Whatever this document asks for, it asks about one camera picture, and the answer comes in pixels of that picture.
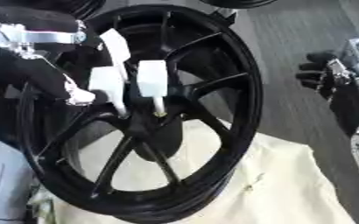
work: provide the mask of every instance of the gray floor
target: gray floor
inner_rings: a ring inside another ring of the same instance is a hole
[[[181,4],[211,11],[195,0],[130,3]],[[241,11],[234,29],[250,46],[263,72],[265,103],[260,132],[309,144],[336,186],[340,202],[359,223],[359,174],[349,141],[328,105],[293,78],[306,53],[339,49],[346,39],[359,35],[359,0],[280,0]]]

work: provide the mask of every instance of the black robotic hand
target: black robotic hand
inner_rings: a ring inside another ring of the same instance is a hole
[[[336,59],[332,51],[309,53],[306,58],[309,63],[299,65],[301,73],[296,77],[305,88],[311,88],[326,99],[333,96],[335,84],[332,71],[327,67],[330,60]]]
[[[309,63],[299,65],[296,78],[305,88],[318,92],[329,102],[343,131],[352,136],[359,126],[359,89],[354,81],[340,83],[328,66],[338,57],[332,51],[313,52],[307,56]]]

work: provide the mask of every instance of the wheel spoke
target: wheel spoke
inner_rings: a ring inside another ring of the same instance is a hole
[[[72,121],[37,155],[37,158],[42,159],[46,154],[62,146],[69,138],[79,132],[86,124],[88,111],[83,110],[72,119]]]
[[[48,152],[56,150],[70,138],[74,137],[80,130],[90,123],[102,121],[109,123],[113,127],[123,128],[126,121],[117,117],[116,111],[109,104],[91,106],[85,108],[76,115],[72,121],[60,131],[60,133],[38,154],[38,158],[44,158]]]
[[[121,22],[121,17],[120,16],[117,16],[117,17],[114,17],[113,19],[113,28],[114,29],[118,29],[118,24]]]
[[[203,123],[213,129],[216,134],[221,138],[223,144],[230,142],[229,129],[214,115],[211,114],[200,102],[196,101],[192,103],[191,117],[197,117]]]
[[[161,39],[160,41],[161,41],[162,46],[167,45],[168,36],[169,36],[168,21],[171,16],[172,16],[172,13],[170,11],[166,12],[163,15],[163,22],[162,22],[162,25],[160,26],[160,39]]]
[[[170,52],[165,60],[166,61],[180,61],[183,57],[187,56],[191,51],[196,50],[198,48],[204,47],[204,46],[210,46],[211,42],[215,41],[215,39],[218,39],[222,35],[221,32],[217,32],[211,35],[208,35],[203,38],[198,38],[172,52]]]
[[[134,138],[132,136],[124,136],[123,139],[121,139],[121,142],[114,149],[109,161],[106,165],[104,165],[101,173],[99,174],[91,196],[96,195],[99,191],[107,192],[110,189],[114,173],[131,153],[134,146]]]
[[[150,143],[143,143],[143,148],[155,160],[155,162],[159,165],[160,169],[162,169],[168,182],[171,185],[177,185],[180,182],[180,178],[177,176],[175,171],[167,162],[167,158],[165,157],[165,155]]]
[[[204,95],[208,95],[221,88],[239,88],[243,86],[243,81],[248,77],[247,73],[240,73],[223,77],[217,80],[206,80],[196,84],[192,84],[193,94],[196,99],[200,99]]]

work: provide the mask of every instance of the beige cloth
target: beige cloth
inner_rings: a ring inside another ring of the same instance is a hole
[[[184,178],[213,155],[220,142],[200,122],[184,124],[184,143],[170,163]],[[81,152],[86,175],[94,179],[121,134],[112,132]],[[145,183],[145,177],[154,179]],[[130,155],[114,177],[113,186],[142,190],[164,186],[165,177],[154,164]],[[59,224],[127,223],[89,213],[55,200]],[[312,150],[303,144],[257,134],[248,153],[222,194],[209,206],[176,223],[183,224],[352,224],[339,204],[334,187],[321,173]]]

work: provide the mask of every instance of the white block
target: white block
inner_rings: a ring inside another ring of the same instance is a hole
[[[143,97],[167,96],[167,66],[164,60],[141,60],[137,84]]]
[[[117,66],[101,66],[92,69],[88,89],[105,92],[120,116],[126,116],[123,86],[124,80]]]
[[[128,80],[128,73],[123,63],[130,59],[128,42],[115,29],[110,29],[101,35],[101,39],[107,46],[114,67],[120,67],[121,75],[125,81]]]

